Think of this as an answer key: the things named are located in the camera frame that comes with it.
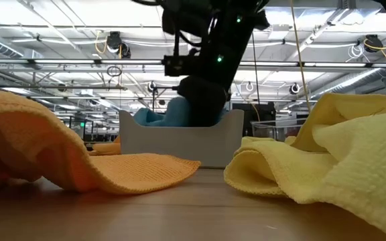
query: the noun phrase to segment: ceiling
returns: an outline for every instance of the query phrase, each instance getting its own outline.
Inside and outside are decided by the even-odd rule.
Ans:
[[[254,42],[250,44],[244,53],[243,61],[298,61],[296,55],[296,37],[292,28],[293,19],[291,9],[287,6],[288,1],[270,1],[266,7],[267,18],[272,26],[265,31],[254,31]],[[146,7],[128,0],[34,0],[30,1],[34,11],[41,15],[47,23],[30,11],[27,7],[13,0],[0,0],[0,41],[15,50],[25,52],[34,50],[45,59],[115,59],[118,58],[106,51],[98,53],[95,48],[95,40],[102,42],[110,31],[120,31],[122,40],[131,49],[131,59],[156,60],[162,59],[164,55],[171,55],[174,37],[164,33],[162,25],[162,8]],[[386,62],[381,52],[359,54],[352,57],[352,46],[368,34],[377,34],[386,46],[386,13],[381,6],[374,1],[357,1],[354,10],[340,10],[336,8],[336,0],[326,1],[296,1],[295,16],[298,27],[300,43],[316,33],[314,40],[301,52],[304,62]],[[332,21],[331,26],[325,23]],[[48,27],[53,25],[59,33]],[[61,38],[61,34],[73,42],[78,49],[67,44]],[[287,44],[278,44],[284,39]],[[104,45],[98,44],[98,49],[103,50]],[[184,42],[180,46],[180,53],[187,54],[190,46]],[[62,69],[63,66],[47,66],[53,69]],[[72,69],[90,69],[90,66],[68,66]],[[158,86],[176,86],[183,77],[164,76],[161,66],[147,67],[122,66],[124,71],[120,77],[111,78],[106,73],[99,76],[94,71],[82,72],[56,72],[46,77],[48,72],[36,72],[36,79],[43,80],[40,84],[55,85],[65,83],[69,86],[116,86],[121,84],[127,90],[93,90],[88,92],[90,96],[122,96],[132,97],[131,100],[108,100],[117,108],[127,109],[135,112],[138,107],[151,106],[146,100],[139,103],[134,97],[148,97],[147,85],[154,81]],[[8,81],[6,84],[32,83],[33,74],[31,69],[22,66],[1,65],[0,71],[12,74],[13,80],[6,78],[0,81]],[[329,70],[319,71],[309,69],[304,73],[306,84],[311,92],[317,90],[338,78],[362,70]],[[291,95],[289,88],[297,83],[302,86],[302,75],[298,69],[260,69],[257,74],[253,69],[240,69],[234,79],[232,87],[233,97],[242,101],[242,98],[257,98],[256,79],[259,83],[259,94],[262,99],[292,99],[302,98],[301,95]],[[371,84],[370,88],[361,86],[357,92],[367,92],[376,88]],[[79,96],[81,90],[68,89],[60,92],[55,89],[29,90],[29,95],[39,96]],[[160,97],[172,98],[176,93],[166,90]],[[49,108],[67,110],[53,104],[70,104],[77,106],[78,110],[110,110],[114,106],[103,106],[102,104],[90,105],[88,100],[76,100],[67,103],[66,100],[46,100],[42,102]],[[278,108],[286,107],[285,103],[279,103]]]

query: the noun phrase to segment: towel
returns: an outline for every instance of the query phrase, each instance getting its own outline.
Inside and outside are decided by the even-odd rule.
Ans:
[[[224,180],[254,195],[334,204],[386,232],[386,96],[326,94],[290,142],[244,140]]]
[[[149,153],[89,157],[81,138],[46,107],[0,91],[0,185],[44,176],[69,190],[147,193],[183,181],[199,165]]]
[[[97,143],[92,146],[93,151],[89,151],[91,156],[97,155],[120,155],[121,144],[120,136],[118,136],[112,143]]]

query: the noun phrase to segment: table surface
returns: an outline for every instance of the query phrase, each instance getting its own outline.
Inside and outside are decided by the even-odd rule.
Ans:
[[[0,240],[386,240],[330,204],[255,197],[200,169],[163,191],[63,191],[45,179],[0,189]]]

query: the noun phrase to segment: metal pipe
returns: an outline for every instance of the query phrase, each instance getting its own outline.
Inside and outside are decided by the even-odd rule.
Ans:
[[[297,72],[300,71],[300,67],[267,67],[267,66],[258,66],[258,71],[273,71],[273,70],[283,70],[288,72]],[[368,68],[345,68],[345,67],[328,67],[328,68],[322,68],[322,67],[305,67],[305,72],[341,72],[341,73],[351,73],[351,72],[361,72],[363,70],[367,70]],[[253,71],[254,67],[251,66],[244,66],[240,65],[238,67],[238,70],[246,70],[246,71]],[[73,67],[73,68],[49,68],[49,67],[43,67],[42,69],[35,70],[35,69],[27,69],[27,68],[13,68],[9,69],[10,72],[53,72],[53,73],[107,73],[107,68],[81,68],[81,67]],[[147,68],[147,66],[144,66],[144,68],[138,67],[138,68],[123,68],[124,73],[164,73],[164,67],[152,67]]]
[[[67,90],[126,90],[122,86],[5,86],[0,85],[0,88],[21,88],[21,89],[67,89]]]
[[[61,33],[59,30],[57,30],[46,18],[41,16],[37,11],[34,10],[34,7],[30,3],[26,3],[23,0],[17,0],[20,4],[22,4],[26,9],[30,10],[32,13],[37,15],[40,19],[42,19],[44,22],[46,22],[46,25],[53,30],[59,37],[61,37],[65,42],[69,43],[75,50],[77,50],[79,53],[83,54],[81,49],[72,43],[63,33]]]

